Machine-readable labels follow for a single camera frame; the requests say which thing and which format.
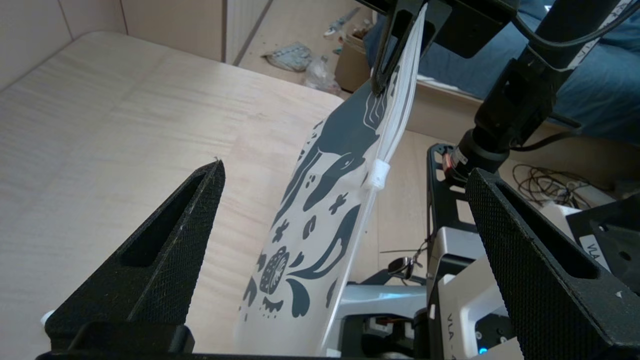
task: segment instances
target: light wooden tabletop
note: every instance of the light wooden tabletop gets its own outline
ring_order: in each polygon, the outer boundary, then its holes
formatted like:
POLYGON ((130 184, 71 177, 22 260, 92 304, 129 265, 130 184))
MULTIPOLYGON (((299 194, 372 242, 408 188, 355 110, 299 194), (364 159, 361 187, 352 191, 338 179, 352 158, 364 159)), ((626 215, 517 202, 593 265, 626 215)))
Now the light wooden tabletop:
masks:
POLYGON ((232 326, 311 127, 333 95, 115 33, 79 39, 0 93, 0 358, 49 349, 61 304, 196 168, 227 182, 187 325, 232 326))

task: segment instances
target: tangled cable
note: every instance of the tangled cable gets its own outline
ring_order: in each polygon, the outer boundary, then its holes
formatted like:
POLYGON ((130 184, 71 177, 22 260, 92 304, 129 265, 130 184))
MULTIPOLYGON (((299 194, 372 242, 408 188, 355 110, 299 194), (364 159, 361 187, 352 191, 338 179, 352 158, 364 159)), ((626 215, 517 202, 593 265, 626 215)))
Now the tangled cable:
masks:
POLYGON ((575 192, 579 188, 592 186, 580 175, 526 164, 514 166, 511 174, 518 184, 518 191, 530 202, 542 206, 552 201, 576 209, 591 208, 591 205, 575 192), (529 168, 528 176, 524 179, 518 179, 516 176, 516 169, 520 167, 529 168))

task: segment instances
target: white power strip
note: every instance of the white power strip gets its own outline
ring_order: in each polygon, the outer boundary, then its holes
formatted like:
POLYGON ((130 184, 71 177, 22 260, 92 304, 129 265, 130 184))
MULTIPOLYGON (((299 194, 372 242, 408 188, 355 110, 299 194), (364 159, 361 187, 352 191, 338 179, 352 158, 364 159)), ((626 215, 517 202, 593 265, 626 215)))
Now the white power strip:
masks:
POLYGON ((574 192, 581 196, 586 202, 588 202, 592 208, 616 201, 616 199, 598 190, 597 188, 594 188, 593 186, 577 188, 574 190, 574 192))

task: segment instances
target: bed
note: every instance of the bed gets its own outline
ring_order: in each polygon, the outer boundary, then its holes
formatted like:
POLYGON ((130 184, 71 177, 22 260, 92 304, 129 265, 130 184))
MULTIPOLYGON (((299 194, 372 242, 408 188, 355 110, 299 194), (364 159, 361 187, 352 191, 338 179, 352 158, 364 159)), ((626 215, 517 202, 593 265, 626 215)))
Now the bed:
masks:
MULTIPOLYGON (((535 29, 553 0, 524 0, 519 14, 535 29)), ((384 20, 365 37, 372 64, 384 20)), ((526 39, 508 24, 473 58, 464 59, 434 44, 420 61, 420 73, 484 99, 526 39)), ((558 92, 554 111, 582 123, 584 133, 640 145, 640 13, 607 34, 558 92)))

